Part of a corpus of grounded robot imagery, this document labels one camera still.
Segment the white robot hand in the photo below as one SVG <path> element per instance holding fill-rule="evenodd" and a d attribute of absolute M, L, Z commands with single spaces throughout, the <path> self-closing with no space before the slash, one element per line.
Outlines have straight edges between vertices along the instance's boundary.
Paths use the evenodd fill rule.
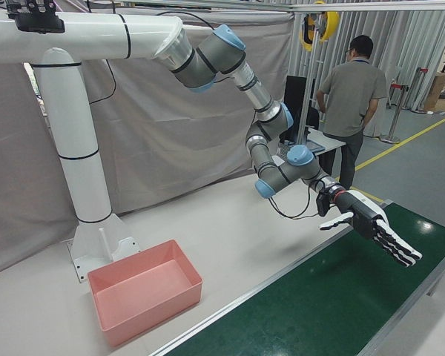
<path fill-rule="evenodd" d="M 349 224 L 360 236 L 373 240 L 404 267 L 413 266 L 422 258 L 422 253 L 392 230 L 384 210 L 361 192 L 339 191 L 332 202 L 340 211 L 340 216 L 320 224 L 320 230 Z"/>

